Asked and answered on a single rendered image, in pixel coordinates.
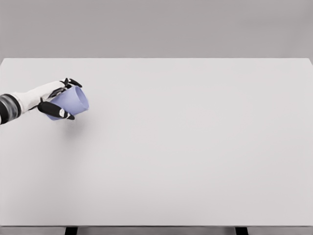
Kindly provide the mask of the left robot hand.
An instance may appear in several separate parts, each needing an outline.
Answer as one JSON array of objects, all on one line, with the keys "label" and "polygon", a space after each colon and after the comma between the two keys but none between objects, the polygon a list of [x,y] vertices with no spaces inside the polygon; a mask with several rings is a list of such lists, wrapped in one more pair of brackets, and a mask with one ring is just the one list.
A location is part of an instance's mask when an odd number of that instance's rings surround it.
[{"label": "left robot hand", "polygon": [[38,109],[41,113],[46,115],[61,118],[75,120],[75,116],[70,112],[66,111],[64,108],[51,103],[51,99],[59,96],[68,89],[77,86],[82,88],[82,85],[75,81],[74,79],[62,79],[60,81],[54,81],[46,83],[39,87],[30,90],[31,101],[28,104],[26,110],[31,111],[33,109]]}]

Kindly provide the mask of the light purple cup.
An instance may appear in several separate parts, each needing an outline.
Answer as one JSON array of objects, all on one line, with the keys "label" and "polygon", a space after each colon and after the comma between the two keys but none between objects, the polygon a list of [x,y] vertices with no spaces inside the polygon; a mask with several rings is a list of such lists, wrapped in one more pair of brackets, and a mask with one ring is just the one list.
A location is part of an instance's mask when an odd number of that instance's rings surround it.
[{"label": "light purple cup", "polygon": [[58,105],[73,116],[89,109],[88,99],[83,90],[78,86],[71,87],[49,102]]}]

